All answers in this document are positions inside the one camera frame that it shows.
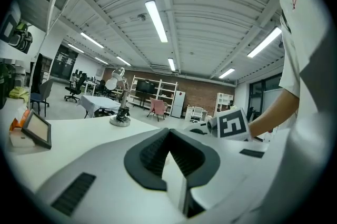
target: shirt sleeve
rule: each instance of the shirt sleeve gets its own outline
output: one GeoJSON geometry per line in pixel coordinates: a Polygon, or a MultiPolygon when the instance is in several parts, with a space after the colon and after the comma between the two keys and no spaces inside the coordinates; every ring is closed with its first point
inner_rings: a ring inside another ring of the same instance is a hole
{"type": "Polygon", "coordinates": [[[300,97],[300,68],[294,42],[291,33],[285,26],[281,18],[282,38],[285,49],[284,67],[279,86],[286,89],[293,95],[300,97]]]}

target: yellow-green cloth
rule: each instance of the yellow-green cloth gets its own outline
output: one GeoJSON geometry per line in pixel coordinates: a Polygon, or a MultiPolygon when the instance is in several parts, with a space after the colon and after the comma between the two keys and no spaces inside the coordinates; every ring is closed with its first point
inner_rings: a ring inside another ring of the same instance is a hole
{"type": "Polygon", "coordinates": [[[12,99],[23,99],[25,103],[28,103],[29,94],[23,87],[16,86],[10,91],[9,97],[12,99]]]}

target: lamp base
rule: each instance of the lamp base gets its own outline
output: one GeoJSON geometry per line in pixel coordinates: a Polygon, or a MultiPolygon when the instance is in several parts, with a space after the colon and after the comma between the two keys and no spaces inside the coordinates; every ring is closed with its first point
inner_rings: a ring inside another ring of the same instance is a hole
{"type": "Polygon", "coordinates": [[[120,122],[117,120],[117,115],[113,115],[110,117],[110,124],[115,126],[129,126],[130,125],[130,118],[126,117],[126,120],[123,122],[120,122]]]}

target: person's arm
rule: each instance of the person's arm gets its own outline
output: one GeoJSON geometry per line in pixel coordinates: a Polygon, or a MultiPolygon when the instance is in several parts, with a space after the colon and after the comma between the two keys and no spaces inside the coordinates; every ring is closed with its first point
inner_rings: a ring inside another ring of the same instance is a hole
{"type": "Polygon", "coordinates": [[[282,124],[299,108],[299,102],[297,96],[283,89],[275,102],[249,124],[251,136],[256,137],[282,124]]]}

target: desk lamp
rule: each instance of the desk lamp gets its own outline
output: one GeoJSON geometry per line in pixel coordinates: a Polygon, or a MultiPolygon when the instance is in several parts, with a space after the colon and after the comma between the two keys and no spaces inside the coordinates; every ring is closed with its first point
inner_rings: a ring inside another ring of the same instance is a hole
{"type": "Polygon", "coordinates": [[[126,117],[130,116],[128,112],[128,107],[126,106],[126,99],[131,91],[128,89],[128,83],[126,79],[123,78],[124,73],[125,69],[123,67],[115,69],[115,71],[111,75],[111,79],[108,80],[105,84],[108,90],[114,90],[117,87],[117,84],[120,85],[123,89],[122,103],[120,109],[118,110],[118,114],[110,117],[110,124],[116,126],[130,125],[130,118],[126,117]]]}

